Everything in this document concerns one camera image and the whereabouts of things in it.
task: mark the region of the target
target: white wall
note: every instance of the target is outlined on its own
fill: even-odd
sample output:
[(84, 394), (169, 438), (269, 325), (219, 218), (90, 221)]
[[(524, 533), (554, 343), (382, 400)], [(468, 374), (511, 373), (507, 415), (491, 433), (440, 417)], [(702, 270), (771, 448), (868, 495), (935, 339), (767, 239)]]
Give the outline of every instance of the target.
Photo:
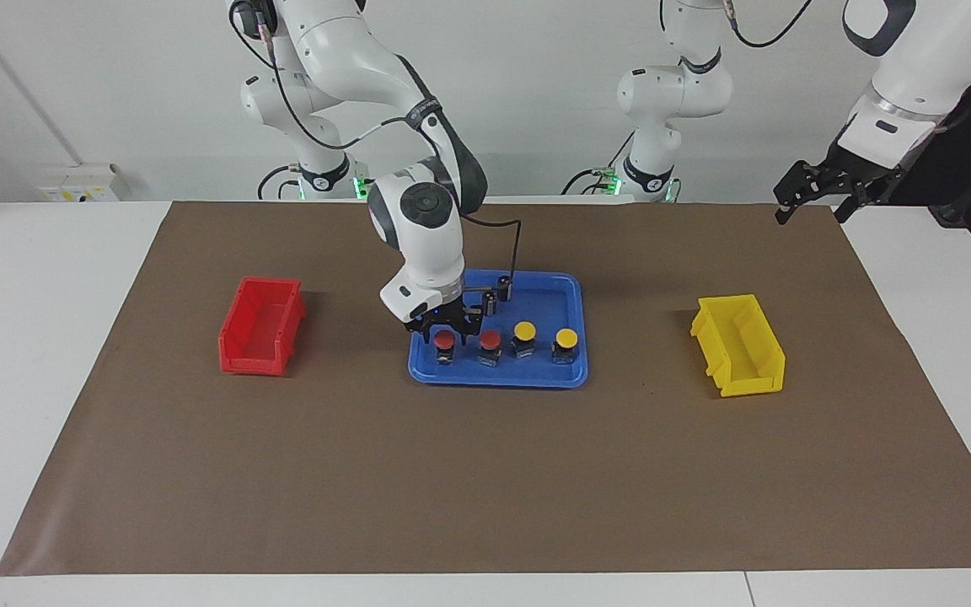
[[(774, 34), (799, 0), (738, 0), (748, 38)], [(814, 3), (777, 46), (729, 35), (726, 114), (678, 121), (686, 200), (770, 200), (797, 158), (818, 161), (874, 69), (841, 32), (841, 0)], [(223, 0), (0, 0), (0, 53), (86, 162), (115, 162), (140, 199), (251, 199), (292, 162), (282, 135), (250, 122), (239, 82), (263, 69), (228, 29)], [(672, 64), (655, 0), (369, 0), (389, 49), (415, 63), (485, 165), (496, 195), (556, 193), (630, 131), (625, 70)], [(442, 27), (427, 30), (423, 22)], [(344, 135), (388, 109), (326, 112)], [(374, 175), (425, 149), (393, 126), (355, 149)], [(0, 73), (0, 200), (35, 199), (31, 175), (68, 155)]]

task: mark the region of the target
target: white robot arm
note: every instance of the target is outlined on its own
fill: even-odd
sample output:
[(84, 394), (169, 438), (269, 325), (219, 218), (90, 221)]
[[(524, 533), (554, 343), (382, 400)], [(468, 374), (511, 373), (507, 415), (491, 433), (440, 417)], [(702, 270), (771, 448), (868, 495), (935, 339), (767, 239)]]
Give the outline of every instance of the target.
[(848, 0), (843, 23), (879, 67), (826, 159), (775, 187), (779, 223), (821, 196), (848, 195), (840, 222), (882, 202), (971, 85), (971, 0)]
[[(481, 316), (467, 311), (463, 303), (459, 219), (481, 207), (488, 184), (474, 154), (444, 116), (440, 101), (407, 59), (373, 38), (362, 18), (363, 0), (248, 3), (270, 59), (282, 67), (276, 53), (282, 49), (280, 55), (293, 51), (300, 62), (307, 76), (299, 97), (308, 99), (309, 107), (342, 100), (385, 104), (421, 134), (431, 157), (378, 178), (367, 197), (378, 235), (405, 257), (400, 272), (382, 289), (381, 299), (408, 330), (428, 335), (432, 325), (448, 325), (464, 337), (477, 334)], [(291, 88), (285, 89), (289, 98)], [(307, 124), (302, 126), (301, 131), (308, 130)], [(311, 141), (320, 139), (311, 134)]]
[[(242, 0), (230, 0), (228, 5), (239, 16), (247, 35), (259, 39), (253, 5)], [(317, 85), (309, 79), (298, 61), (298, 54), (290, 38), (282, 34), (275, 35), (272, 42), (276, 64), (282, 72), (282, 86), (294, 115), (299, 116), (302, 123), (321, 142), (339, 146), (339, 128), (313, 113), (334, 107), (340, 100), (317, 89)], [(263, 126), (276, 128), (290, 139), (298, 159), (298, 183), (303, 197), (334, 199), (357, 196), (355, 179), (357, 177), (362, 180), (367, 176), (366, 165), (343, 150), (326, 148), (305, 135), (284, 103), (280, 84), (277, 83), (274, 73), (263, 73), (246, 80), (240, 88), (240, 97), (250, 118)]]
[(732, 74), (722, 65), (723, 0), (669, 0), (663, 7), (668, 42), (679, 64), (632, 70), (617, 100), (636, 124), (631, 151), (613, 167), (620, 193), (659, 201), (668, 192), (681, 134), (674, 118), (721, 114), (732, 98)]

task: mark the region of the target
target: yellow button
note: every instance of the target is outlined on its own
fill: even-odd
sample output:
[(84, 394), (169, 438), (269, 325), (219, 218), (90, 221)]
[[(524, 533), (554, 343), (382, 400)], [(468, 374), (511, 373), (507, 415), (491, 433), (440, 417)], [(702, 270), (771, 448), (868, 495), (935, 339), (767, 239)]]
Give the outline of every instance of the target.
[(516, 325), (516, 339), (518, 341), (532, 341), (537, 334), (539, 334), (537, 327), (527, 321)]
[(579, 335), (575, 334), (574, 330), (570, 328), (562, 328), (556, 332), (556, 345), (561, 346), (566, 350), (571, 350), (575, 348), (575, 345), (579, 342)]

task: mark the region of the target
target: electrical socket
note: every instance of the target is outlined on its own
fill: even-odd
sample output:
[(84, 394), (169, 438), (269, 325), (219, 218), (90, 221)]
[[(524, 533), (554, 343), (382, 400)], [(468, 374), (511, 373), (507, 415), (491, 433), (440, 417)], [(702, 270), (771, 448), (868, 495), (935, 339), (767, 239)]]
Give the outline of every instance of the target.
[(37, 187), (54, 202), (118, 202), (130, 191), (113, 164), (48, 169)]

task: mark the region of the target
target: red cap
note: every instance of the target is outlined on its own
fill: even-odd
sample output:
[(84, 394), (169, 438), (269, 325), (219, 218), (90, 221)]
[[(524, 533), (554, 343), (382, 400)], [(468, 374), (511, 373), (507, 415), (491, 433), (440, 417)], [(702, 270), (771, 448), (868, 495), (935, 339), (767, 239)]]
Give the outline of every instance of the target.
[(495, 330), (483, 330), (478, 343), (486, 350), (496, 350), (501, 346), (501, 334)]
[(432, 342), (438, 350), (450, 350), (455, 347), (455, 334), (450, 330), (439, 330), (432, 336)]

